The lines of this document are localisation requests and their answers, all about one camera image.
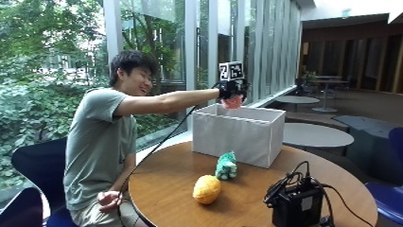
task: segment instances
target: gray t-shirt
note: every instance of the gray t-shirt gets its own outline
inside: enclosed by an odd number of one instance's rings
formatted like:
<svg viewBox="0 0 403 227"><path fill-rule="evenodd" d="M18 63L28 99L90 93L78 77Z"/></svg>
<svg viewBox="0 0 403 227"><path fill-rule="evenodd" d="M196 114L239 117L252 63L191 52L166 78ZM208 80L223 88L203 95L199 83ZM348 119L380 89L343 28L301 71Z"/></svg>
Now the gray t-shirt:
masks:
<svg viewBox="0 0 403 227"><path fill-rule="evenodd" d="M113 116L125 95L111 89L89 91L74 114L66 139L63 191L66 208L79 210L107 191L129 153L135 153L135 121Z"/></svg>

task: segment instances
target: black box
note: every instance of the black box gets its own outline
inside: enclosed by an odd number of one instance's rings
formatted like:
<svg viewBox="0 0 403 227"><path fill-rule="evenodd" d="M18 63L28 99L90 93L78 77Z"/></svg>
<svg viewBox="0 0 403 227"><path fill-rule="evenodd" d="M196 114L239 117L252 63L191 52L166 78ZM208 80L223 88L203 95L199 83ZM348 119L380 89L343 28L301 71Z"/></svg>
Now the black box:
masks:
<svg viewBox="0 0 403 227"><path fill-rule="evenodd" d="M305 227L319 224L323 193L316 186L300 192L295 186L278 193L272 207L275 227Z"/></svg>

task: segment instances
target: wall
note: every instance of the wall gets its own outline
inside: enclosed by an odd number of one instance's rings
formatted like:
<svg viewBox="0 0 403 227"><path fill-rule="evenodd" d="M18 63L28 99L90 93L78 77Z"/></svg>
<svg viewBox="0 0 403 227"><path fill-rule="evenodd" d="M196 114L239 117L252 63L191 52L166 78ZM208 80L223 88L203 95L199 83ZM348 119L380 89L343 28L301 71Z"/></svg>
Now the wall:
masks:
<svg viewBox="0 0 403 227"><path fill-rule="evenodd" d="M343 17L345 9L349 9L348 16L389 13L392 19L403 12L401 0L315 0L315 4L313 9L301 9L301 21Z"/></svg>
<svg viewBox="0 0 403 227"><path fill-rule="evenodd" d="M403 94L401 24L385 20L303 29L301 43L300 69L343 79L351 76L356 89Z"/></svg>

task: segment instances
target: glass wall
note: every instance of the glass wall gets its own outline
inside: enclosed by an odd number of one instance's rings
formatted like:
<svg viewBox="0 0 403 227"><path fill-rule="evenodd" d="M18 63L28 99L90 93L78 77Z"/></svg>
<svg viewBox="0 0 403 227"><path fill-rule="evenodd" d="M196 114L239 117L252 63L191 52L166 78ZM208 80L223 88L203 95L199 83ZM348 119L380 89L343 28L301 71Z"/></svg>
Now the glass wall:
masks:
<svg viewBox="0 0 403 227"><path fill-rule="evenodd" d="M159 64L151 96L186 90L184 0L121 0L119 9L123 49L149 53ZM172 130L183 116L184 112L138 115L138 149L158 142L167 134L166 129Z"/></svg>
<svg viewBox="0 0 403 227"><path fill-rule="evenodd" d="M300 22L290 0L10 0L0 30L0 207L25 183L12 151L66 136L82 94L106 86L107 59L122 49L157 58L153 95L211 87L227 61L244 65L244 105L268 100L296 77ZM138 150L184 114L135 117ZM187 120L178 132L190 129Z"/></svg>

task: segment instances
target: man's right arm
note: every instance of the man's right arm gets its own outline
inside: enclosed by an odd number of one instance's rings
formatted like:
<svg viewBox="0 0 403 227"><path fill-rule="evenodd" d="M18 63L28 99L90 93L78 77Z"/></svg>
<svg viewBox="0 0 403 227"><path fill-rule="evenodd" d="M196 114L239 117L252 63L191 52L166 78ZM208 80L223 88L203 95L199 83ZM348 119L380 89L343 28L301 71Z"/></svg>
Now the man's right arm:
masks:
<svg viewBox="0 0 403 227"><path fill-rule="evenodd" d="M219 89L176 91L159 96L127 96L113 114L167 114L199 105L218 96Z"/></svg>

